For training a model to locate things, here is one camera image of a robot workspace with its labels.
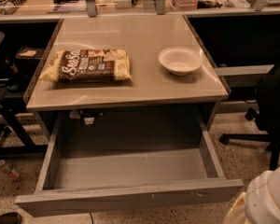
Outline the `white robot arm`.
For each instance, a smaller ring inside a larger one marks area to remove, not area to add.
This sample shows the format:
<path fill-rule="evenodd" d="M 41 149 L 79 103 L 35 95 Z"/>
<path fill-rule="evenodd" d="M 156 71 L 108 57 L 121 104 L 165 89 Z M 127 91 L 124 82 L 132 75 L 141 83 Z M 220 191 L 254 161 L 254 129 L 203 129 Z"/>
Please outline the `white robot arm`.
<path fill-rule="evenodd" d="M 223 224 L 280 224 L 280 167 L 254 178 L 237 197 Z"/>

